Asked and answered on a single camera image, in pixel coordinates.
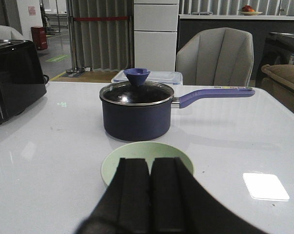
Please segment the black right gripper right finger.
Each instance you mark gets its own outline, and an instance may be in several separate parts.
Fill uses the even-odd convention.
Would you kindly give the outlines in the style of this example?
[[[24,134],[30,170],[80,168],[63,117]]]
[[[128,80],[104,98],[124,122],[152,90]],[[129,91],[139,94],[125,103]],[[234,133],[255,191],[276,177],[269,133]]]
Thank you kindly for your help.
[[[218,202],[180,158],[156,158],[151,169],[155,234],[262,234]]]

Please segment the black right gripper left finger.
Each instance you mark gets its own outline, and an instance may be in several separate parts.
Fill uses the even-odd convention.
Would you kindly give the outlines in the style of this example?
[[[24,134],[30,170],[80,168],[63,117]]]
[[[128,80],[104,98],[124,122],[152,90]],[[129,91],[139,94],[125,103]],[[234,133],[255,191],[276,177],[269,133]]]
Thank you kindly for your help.
[[[121,158],[100,201],[77,234],[148,234],[149,170],[142,158]]]

